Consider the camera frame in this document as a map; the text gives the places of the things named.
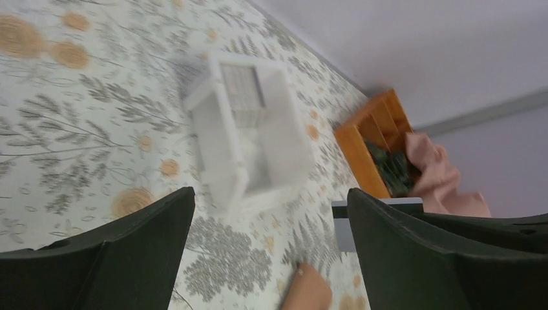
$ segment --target wooden crate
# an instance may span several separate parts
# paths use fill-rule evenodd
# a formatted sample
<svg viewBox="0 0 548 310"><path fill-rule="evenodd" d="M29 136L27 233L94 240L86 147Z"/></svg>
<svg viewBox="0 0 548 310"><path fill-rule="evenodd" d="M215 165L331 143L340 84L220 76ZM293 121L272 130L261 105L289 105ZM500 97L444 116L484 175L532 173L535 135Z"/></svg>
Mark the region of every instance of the wooden crate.
<svg viewBox="0 0 548 310"><path fill-rule="evenodd" d="M365 140L390 152L405 151L405 133L412 132L394 89L373 97L335 131L335 138L361 189L376 198L390 198Z"/></svg>

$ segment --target white plastic bin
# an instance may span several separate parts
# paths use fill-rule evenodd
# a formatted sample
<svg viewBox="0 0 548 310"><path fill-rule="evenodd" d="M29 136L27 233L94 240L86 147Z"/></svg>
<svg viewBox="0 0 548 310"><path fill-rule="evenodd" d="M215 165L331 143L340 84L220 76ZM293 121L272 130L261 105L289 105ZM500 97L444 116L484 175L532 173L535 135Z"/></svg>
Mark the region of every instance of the white plastic bin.
<svg viewBox="0 0 548 310"><path fill-rule="evenodd" d="M281 207L294 200L314 166L284 63L213 51L209 72L191 86L191 112L214 204L229 216ZM256 127L238 128L223 65L254 68L264 112Z"/></svg>

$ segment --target table surface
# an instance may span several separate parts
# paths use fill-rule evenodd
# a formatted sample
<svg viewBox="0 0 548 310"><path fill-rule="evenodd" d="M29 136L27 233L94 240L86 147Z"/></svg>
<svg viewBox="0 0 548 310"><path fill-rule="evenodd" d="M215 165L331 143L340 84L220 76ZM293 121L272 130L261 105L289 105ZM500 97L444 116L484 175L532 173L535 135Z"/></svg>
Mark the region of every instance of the table surface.
<svg viewBox="0 0 548 310"><path fill-rule="evenodd" d="M181 107L212 48L289 64L316 161L299 199L231 225L207 213ZM170 309L276 309L301 261L329 281L333 309L353 309L366 293L356 255L337 252L330 202L357 184L332 128L365 99L244 1L4 0L0 251L42 247L192 186Z"/></svg>

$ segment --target dark green object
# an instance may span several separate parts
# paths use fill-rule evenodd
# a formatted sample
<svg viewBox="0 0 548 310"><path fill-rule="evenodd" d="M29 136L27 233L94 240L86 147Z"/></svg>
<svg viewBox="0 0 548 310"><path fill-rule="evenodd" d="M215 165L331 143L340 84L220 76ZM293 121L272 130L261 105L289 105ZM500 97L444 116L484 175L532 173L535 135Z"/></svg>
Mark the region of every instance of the dark green object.
<svg viewBox="0 0 548 310"><path fill-rule="evenodd" d="M407 196L415 183L409 175L405 154L389 153L371 142L365 144L391 197Z"/></svg>
<svg viewBox="0 0 548 310"><path fill-rule="evenodd" d="M186 187L39 250L0 253L0 309L166 310L194 207Z"/></svg>
<svg viewBox="0 0 548 310"><path fill-rule="evenodd" d="M548 309L548 214L428 214L359 189L347 199L371 309Z"/></svg>

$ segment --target pink fabric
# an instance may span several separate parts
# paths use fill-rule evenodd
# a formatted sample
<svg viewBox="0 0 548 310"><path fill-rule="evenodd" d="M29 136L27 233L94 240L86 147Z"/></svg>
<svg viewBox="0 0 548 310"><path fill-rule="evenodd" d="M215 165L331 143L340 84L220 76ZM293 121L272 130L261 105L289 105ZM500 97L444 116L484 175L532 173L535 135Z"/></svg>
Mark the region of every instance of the pink fabric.
<svg viewBox="0 0 548 310"><path fill-rule="evenodd" d="M422 172L409 197L421 197L425 212L491 217L480 193L458 193L461 174L441 145L421 133L408 133L405 143L407 158Z"/></svg>

